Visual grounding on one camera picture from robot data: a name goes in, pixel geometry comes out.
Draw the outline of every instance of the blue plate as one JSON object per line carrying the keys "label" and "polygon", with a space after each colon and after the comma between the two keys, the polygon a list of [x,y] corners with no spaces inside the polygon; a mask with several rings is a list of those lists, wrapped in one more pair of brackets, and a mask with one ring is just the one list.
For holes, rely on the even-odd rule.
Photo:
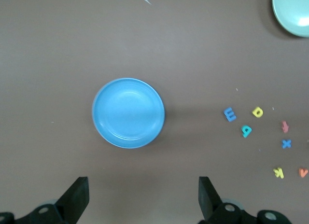
{"label": "blue plate", "polygon": [[290,33],[309,37],[309,0],[272,0],[279,23]]}
{"label": "blue plate", "polygon": [[92,118],[100,135],[122,148],[139,148],[153,141],[164,124],[158,93],[134,78],[109,82],[97,93]]}

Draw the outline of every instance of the table surface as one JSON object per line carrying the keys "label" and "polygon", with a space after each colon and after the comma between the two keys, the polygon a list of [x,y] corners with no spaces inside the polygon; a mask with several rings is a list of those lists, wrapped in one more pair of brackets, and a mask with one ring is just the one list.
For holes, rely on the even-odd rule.
{"label": "table surface", "polygon": [[[0,210],[22,217],[88,176],[80,224],[194,224],[208,176],[251,215],[308,223],[309,39],[280,26],[271,0],[149,2],[0,0]],[[133,150],[91,117],[97,91],[122,77],[149,83],[166,109],[160,135]]]}

